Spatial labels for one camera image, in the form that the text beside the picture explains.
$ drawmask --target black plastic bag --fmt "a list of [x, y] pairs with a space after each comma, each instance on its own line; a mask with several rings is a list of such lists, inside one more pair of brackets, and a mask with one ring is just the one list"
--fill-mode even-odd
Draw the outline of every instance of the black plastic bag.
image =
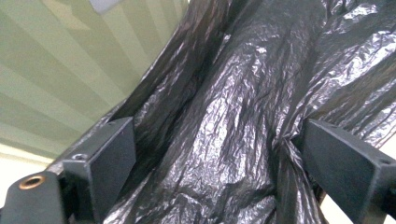
[[395, 133], [395, 30], [395, 1], [191, 1], [76, 143], [134, 117], [137, 163], [105, 223], [326, 222], [291, 139], [306, 118], [375, 147]]

